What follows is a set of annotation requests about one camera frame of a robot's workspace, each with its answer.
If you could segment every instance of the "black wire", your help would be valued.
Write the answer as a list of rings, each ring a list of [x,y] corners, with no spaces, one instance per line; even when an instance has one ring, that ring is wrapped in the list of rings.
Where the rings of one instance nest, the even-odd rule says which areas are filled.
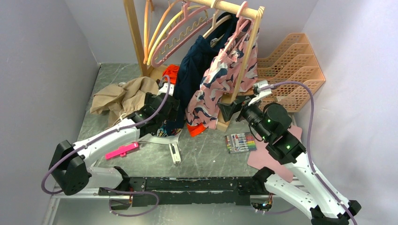
[[[253,137],[254,137],[257,141],[259,141],[259,142],[262,142],[262,141],[263,141],[263,139],[261,139],[261,140],[257,139],[256,135],[253,134],[252,127],[250,126],[250,124],[249,124],[249,130],[250,130],[250,133],[252,133]]]

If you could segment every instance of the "pink sheet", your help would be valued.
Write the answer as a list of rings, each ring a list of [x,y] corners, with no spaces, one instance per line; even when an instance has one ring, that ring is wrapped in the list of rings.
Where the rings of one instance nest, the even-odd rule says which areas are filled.
[[[301,141],[301,133],[303,132],[303,129],[292,125],[289,131],[292,135],[294,135]],[[258,170],[263,167],[268,167],[269,169],[275,171],[275,173],[278,174],[285,181],[291,182],[293,180],[293,173],[286,169],[286,167],[284,167],[283,165],[280,165],[278,161],[270,156],[268,151],[265,149],[268,144],[264,142],[259,142],[257,140],[255,140],[255,143],[257,150],[250,152],[247,164]]]

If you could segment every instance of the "pink patterned garment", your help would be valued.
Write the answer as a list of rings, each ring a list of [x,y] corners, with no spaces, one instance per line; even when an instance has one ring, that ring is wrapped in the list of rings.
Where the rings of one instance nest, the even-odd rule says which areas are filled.
[[[200,89],[192,96],[185,111],[188,124],[196,126],[203,123],[203,126],[215,129],[219,108],[217,103],[224,93],[233,93],[236,79],[243,62],[243,55],[249,42],[250,33],[253,28],[253,21],[250,20],[250,27],[247,31],[241,32],[234,40],[234,47],[230,54],[223,49],[214,57],[213,62],[203,75]],[[240,84],[239,91],[248,91],[257,82],[257,38],[250,52],[246,70]]]

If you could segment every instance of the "white wall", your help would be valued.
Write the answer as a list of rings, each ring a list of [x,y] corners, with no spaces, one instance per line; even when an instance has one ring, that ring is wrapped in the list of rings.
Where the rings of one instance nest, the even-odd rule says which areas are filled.
[[[397,11],[394,0],[319,0],[303,29],[326,77],[315,99],[314,161],[361,203],[360,225],[398,221]],[[297,116],[305,130],[309,106]]]
[[[87,37],[98,62],[136,63],[137,58],[127,24],[123,0],[65,0],[74,18]],[[241,4],[243,0],[229,0]],[[292,32],[300,32],[310,16],[317,0],[248,0],[248,6],[258,9],[265,6],[259,39],[259,57],[267,57],[283,38]],[[155,15],[152,31],[156,28],[167,0],[153,0]],[[137,17],[143,35],[145,0],[135,0]],[[169,13],[167,21],[181,9],[177,6]],[[180,63],[196,38],[186,43],[166,63]]]
[[[77,139],[98,66],[64,1],[2,0],[0,21],[0,224],[38,225],[41,179]]]

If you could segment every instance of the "navy blue shirt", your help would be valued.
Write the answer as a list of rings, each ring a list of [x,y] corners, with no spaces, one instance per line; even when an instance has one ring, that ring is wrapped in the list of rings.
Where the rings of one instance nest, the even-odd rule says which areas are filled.
[[[165,128],[168,135],[171,134],[172,129],[183,128],[185,109],[188,107],[192,96],[199,90],[205,71],[210,68],[213,58],[218,55],[220,49],[224,48],[228,38],[235,32],[238,21],[235,14],[223,13],[217,20],[227,15],[231,15],[231,19],[220,24],[207,38],[200,35],[181,62],[173,94],[175,99],[180,100],[180,107],[177,120],[167,121],[166,123]],[[211,47],[211,40],[220,38],[222,35],[224,36],[217,44]]]

